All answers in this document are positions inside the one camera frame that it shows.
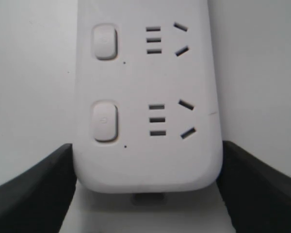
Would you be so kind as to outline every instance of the white background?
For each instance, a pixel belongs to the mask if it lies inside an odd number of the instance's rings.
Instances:
[[[210,0],[223,138],[291,176],[291,0]],[[76,0],[0,0],[0,184],[73,135]],[[79,184],[62,233],[231,233],[215,185],[165,207]]]

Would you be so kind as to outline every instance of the white power strip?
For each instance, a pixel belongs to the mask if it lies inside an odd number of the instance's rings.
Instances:
[[[74,166],[104,193],[188,191],[222,139],[207,0],[79,0]]]

